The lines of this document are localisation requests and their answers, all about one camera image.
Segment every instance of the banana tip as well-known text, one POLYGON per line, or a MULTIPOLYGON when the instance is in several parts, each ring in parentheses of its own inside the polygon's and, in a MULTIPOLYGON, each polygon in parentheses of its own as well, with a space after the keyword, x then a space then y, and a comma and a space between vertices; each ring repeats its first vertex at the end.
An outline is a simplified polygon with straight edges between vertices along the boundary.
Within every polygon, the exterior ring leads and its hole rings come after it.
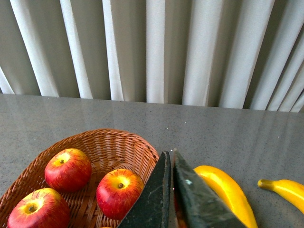
POLYGON ((260 179, 257 182, 257 185, 262 189, 268 189, 268 190, 273 189, 273 181, 272 180, 260 179))

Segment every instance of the banana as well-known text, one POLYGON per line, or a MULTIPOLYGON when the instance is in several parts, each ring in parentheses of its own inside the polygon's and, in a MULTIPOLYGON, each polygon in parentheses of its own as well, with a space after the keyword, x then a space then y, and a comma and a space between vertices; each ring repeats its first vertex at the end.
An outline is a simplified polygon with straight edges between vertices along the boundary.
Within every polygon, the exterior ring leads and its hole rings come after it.
POLYGON ((255 216, 244 192, 228 174, 207 165, 198 166, 194 171, 217 193, 241 222, 248 228, 257 228, 255 216))
POLYGON ((262 189, 276 192, 304 214, 304 185, 293 180, 265 179, 259 180, 257 185, 262 189))

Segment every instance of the white curtain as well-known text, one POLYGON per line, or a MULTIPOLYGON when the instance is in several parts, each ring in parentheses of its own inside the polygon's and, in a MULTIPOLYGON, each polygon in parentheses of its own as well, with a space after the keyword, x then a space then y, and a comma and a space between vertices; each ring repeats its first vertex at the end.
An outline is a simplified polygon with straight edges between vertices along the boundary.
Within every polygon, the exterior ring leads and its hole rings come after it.
POLYGON ((304 111, 303 0, 1 0, 0 92, 304 111))

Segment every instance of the woven basket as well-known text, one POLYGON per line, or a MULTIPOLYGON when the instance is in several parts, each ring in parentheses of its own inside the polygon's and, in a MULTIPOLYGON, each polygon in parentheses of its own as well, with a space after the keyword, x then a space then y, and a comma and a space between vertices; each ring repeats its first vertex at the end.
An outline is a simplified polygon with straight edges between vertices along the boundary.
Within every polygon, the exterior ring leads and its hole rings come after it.
POLYGON ((21 199, 48 187, 44 169, 53 156, 67 148, 82 150, 93 169, 84 188, 62 193, 70 207, 69 228, 117 227, 120 221, 107 218, 97 205, 95 194, 100 180, 108 172, 124 168, 138 174, 146 183, 159 158, 147 141, 126 131, 97 129, 65 138, 43 151, 0 198, 0 227, 7 227, 9 214, 21 199))

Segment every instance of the gray countertop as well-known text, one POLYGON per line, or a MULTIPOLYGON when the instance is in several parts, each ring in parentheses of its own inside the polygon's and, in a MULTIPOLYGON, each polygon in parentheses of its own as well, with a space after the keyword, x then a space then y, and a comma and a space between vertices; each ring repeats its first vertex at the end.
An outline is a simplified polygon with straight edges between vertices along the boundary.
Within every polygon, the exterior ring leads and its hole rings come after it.
POLYGON ((259 179, 304 184, 304 114, 0 94, 0 195, 55 142, 97 128, 136 133, 160 154, 216 166, 241 186, 260 228, 303 228, 304 215, 259 179))

